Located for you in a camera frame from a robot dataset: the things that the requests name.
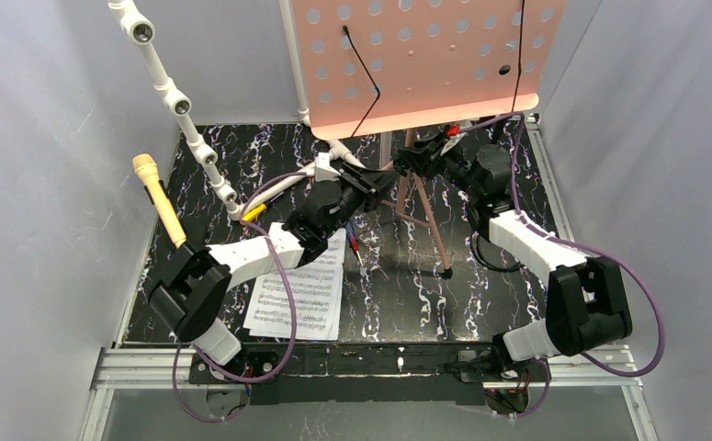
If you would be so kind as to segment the blue red screwdriver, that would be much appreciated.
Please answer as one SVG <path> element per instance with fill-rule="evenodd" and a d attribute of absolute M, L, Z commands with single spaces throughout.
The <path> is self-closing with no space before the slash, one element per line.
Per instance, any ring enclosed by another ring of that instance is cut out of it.
<path fill-rule="evenodd" d="M 367 269 L 364 260 L 360 254 L 360 242 L 356 234 L 356 229 L 352 221 L 350 220 L 345 224 L 345 235 L 346 240 L 358 262 L 359 274 L 361 276 L 365 276 L 367 274 Z"/>

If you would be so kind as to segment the pink music stand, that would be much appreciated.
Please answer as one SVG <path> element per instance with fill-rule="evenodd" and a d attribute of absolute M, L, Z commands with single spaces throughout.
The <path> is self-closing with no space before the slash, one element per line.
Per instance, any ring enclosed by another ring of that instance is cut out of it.
<path fill-rule="evenodd" d="M 522 119 L 539 103 L 561 1 L 291 1 L 311 132 L 340 140 Z"/>

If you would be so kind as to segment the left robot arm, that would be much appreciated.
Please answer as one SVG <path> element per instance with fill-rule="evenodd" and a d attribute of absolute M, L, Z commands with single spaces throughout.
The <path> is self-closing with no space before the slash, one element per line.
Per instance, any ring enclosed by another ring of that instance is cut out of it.
<path fill-rule="evenodd" d="M 242 349 L 218 317 L 226 292 L 273 270 L 312 263 L 354 214 L 379 204 L 400 174 L 344 164 L 335 179 L 314 183 L 275 233 L 223 246 L 187 238 L 160 178 L 148 165 L 137 175 L 175 247 L 168 261 L 150 272 L 145 298 L 179 341 L 224 366 Z"/>

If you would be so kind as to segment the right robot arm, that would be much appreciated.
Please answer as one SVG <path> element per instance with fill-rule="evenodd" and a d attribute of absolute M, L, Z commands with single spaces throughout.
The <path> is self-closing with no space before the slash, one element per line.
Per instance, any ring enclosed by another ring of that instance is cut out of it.
<path fill-rule="evenodd" d="M 440 175 L 467 195 L 469 225 L 503 248 L 546 287 L 544 318 L 494 336 L 491 362 L 503 368 L 537 357 L 576 356 L 631 335 L 633 325 L 621 270 L 607 257 L 589 257 L 555 243 L 511 200 L 511 155 L 485 145 L 472 159 L 459 146 L 447 149 L 441 133 L 400 148 L 394 167 L 402 174 Z"/>

